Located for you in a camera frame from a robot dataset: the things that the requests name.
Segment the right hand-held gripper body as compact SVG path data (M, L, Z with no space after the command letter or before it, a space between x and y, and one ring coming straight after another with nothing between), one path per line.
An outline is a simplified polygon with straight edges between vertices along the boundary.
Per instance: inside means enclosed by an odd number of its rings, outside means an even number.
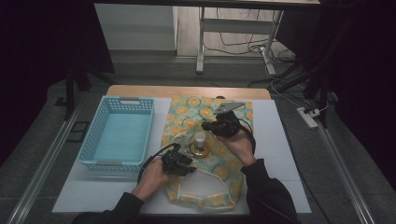
M241 129L241 124L233 111L242 105L244 103L221 103L215 110L217 120L213 122L212 133L226 138L236 135Z

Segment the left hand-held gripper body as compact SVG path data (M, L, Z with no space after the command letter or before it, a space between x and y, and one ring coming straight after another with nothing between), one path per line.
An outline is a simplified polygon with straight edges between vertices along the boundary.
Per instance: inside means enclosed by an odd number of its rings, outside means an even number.
M169 175L186 176L187 167L192 167L192 154L185 145L175 144L172 150L162 155L163 170Z

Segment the light blue plastic basket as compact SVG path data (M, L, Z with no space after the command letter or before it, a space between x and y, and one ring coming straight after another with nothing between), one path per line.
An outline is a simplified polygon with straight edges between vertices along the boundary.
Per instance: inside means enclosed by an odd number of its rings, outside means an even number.
M77 160L92 171L137 173L147 158L154 99L104 96Z

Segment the small white-capped jar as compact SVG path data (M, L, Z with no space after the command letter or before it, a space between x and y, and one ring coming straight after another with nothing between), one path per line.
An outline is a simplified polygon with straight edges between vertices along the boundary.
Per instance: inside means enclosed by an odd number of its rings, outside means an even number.
M202 132L198 132L194 135L194 145L199 148L202 149L205 147L205 139L206 136L204 133Z

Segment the white cabinet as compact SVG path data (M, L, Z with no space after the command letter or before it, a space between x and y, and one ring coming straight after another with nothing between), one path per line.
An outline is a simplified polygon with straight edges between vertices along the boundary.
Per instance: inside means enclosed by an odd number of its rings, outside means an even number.
M116 4L94 7L110 49L177 49L177 7Z

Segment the white desk frame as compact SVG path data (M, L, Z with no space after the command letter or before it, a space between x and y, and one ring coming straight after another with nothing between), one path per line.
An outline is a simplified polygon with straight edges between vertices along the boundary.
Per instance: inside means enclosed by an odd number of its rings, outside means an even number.
M268 42L264 47L259 47L265 68L269 75L274 75L276 70L270 59L270 50L278 25L283 16L283 10L276 10L271 21L242 21L232 19L207 19L205 8L200 8L199 14L199 43L197 49L196 73L204 72L204 37L205 33L230 33L230 34L252 34L268 35Z

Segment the person's right hand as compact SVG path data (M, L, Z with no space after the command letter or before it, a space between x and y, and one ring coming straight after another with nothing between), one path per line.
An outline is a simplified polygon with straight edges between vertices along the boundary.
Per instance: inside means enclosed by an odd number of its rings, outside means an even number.
M229 138L218 136L217 139L220 140L220 142L222 142L245 167L256 162L252 152L252 144L244 131L240 130L236 135Z

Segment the black tripod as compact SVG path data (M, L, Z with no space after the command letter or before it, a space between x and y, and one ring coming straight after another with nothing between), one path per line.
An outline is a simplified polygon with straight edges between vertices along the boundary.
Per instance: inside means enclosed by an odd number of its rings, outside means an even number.
M326 124L326 108L328 106L328 93L330 89L330 70L333 61L335 60L335 52L339 48L344 36L353 22L349 17L333 20L332 24L327 27L320 26L322 31L327 30L328 33L325 37L321 38L321 42L316 49L313 49L307 58L311 64L311 68L304 70L304 73L295 78L291 82L283 86L273 88L280 94L298 84L308 80L307 85L304 87L303 96L305 99L313 99L319 93L319 121L324 125Z

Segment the orange slice print tote bag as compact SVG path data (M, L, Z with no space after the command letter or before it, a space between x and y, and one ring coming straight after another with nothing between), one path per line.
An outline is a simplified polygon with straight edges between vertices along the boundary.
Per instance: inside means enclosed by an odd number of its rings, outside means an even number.
M167 113L163 128L162 147L172 143L185 145L190 149L194 144L194 135L205 134L205 147L209 155L198 159L192 155L192 167L196 171L177 179L165 187L168 199L175 204L209 210L225 210L235 207L245 181L240 172L241 161L217 139L212 131L205 131L201 124L215 122L215 110L221 103L237 103L233 100L199 96L174 96ZM233 112L238 117L244 131L255 150L253 137L253 105L251 102L239 102L244 105Z

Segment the black stand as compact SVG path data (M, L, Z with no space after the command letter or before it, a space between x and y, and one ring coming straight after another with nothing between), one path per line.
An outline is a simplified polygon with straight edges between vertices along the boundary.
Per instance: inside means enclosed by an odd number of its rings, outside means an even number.
M88 74L101 79L106 84L117 85L116 81L87 63L71 65L65 74L65 97L59 98L55 104L66 107L64 120L69 120L75 111L75 86L78 86L80 91L88 91L91 88Z

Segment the dark curtain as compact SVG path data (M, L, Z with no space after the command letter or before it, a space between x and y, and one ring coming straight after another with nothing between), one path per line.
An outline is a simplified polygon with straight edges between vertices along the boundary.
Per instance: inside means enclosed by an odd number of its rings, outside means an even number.
M353 20L330 70L335 111L396 190L396 0L319 0L318 40L333 20Z
M0 165L71 69L114 71L93 0L0 0Z

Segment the white power strip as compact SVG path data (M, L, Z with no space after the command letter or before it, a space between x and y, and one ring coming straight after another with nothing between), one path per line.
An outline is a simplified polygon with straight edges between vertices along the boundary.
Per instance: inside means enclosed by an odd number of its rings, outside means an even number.
M304 107L297 108L298 114L304 120L305 124L309 129L315 129L318 127L317 122L315 121L315 117L319 115L319 111L317 109L306 109Z

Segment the person's left hand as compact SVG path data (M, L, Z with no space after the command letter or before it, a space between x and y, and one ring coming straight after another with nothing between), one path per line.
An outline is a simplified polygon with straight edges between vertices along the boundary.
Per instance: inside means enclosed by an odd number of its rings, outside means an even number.
M132 194L141 201L146 201L153 193L175 178L174 175L168 175L163 170L162 159L156 157L144 171L140 182L132 190Z

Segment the metal floor rail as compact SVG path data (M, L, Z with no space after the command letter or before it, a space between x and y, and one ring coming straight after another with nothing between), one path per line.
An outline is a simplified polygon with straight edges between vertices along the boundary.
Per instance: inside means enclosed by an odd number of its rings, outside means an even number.
M370 211L367 202L364 200L360 189L352 178L351 173L340 154L337 145L335 144L331 133L320 122L318 124L318 132L322 139L324 146L330 155L334 168L346 190L347 195L355 209L355 212L361 224L375 224L375 219Z
M38 196L38 193L42 189L53 164L55 163L63 145L66 141L67 135L70 133L73 124L75 123L79 113L81 111L81 104L78 104L75 110L70 114L68 120L63 122L62 127L57 132L54 140L49 146L46 154L42 161L36 168L32 178L30 179L27 187L17 202L14 210L12 211L6 224L23 224L27 216L29 215L32 206Z

